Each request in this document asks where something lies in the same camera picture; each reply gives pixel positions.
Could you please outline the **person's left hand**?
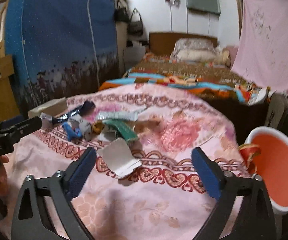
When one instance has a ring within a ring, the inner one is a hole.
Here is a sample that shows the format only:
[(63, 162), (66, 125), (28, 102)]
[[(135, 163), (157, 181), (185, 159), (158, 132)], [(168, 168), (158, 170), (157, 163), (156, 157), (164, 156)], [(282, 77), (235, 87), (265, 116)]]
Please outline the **person's left hand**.
[(7, 172), (4, 164), (9, 162), (9, 158), (6, 155), (0, 156), (0, 197), (4, 197), (8, 194), (7, 184)]

